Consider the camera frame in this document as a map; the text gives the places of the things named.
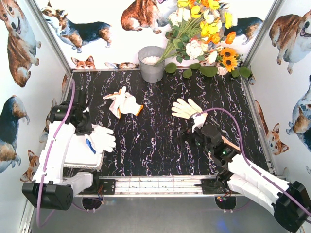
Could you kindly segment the blue dotted white glove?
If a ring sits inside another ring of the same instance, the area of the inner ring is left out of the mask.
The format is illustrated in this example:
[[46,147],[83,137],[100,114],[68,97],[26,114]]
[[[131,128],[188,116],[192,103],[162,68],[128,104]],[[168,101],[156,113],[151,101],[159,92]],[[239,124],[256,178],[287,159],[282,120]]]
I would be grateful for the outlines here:
[[116,138],[112,129],[92,125],[90,135],[85,134],[86,145],[94,154],[102,154],[104,151],[112,152],[116,147]]

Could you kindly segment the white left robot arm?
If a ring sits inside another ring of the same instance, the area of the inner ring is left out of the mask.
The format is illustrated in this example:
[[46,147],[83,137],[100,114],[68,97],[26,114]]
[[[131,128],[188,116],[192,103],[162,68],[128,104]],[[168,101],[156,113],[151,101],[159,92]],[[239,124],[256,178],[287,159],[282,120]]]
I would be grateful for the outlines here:
[[36,209],[68,210],[73,198],[93,185],[93,174],[84,170],[63,178],[65,159],[72,156],[78,161],[82,155],[95,152],[87,151],[85,140],[85,135],[93,131],[86,99],[86,92],[79,91],[77,98],[50,111],[48,140],[39,157],[39,167],[32,181],[22,186],[23,195]]

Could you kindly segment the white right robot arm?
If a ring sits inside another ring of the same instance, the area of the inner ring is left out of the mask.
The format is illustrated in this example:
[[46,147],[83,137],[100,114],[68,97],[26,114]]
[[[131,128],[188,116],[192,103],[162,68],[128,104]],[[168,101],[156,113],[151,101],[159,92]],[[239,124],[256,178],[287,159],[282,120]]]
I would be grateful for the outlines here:
[[311,199],[303,184],[280,179],[263,170],[229,144],[213,125],[181,130],[179,142],[188,142],[210,154],[222,169],[217,181],[224,188],[256,202],[287,231],[297,232],[311,213]]

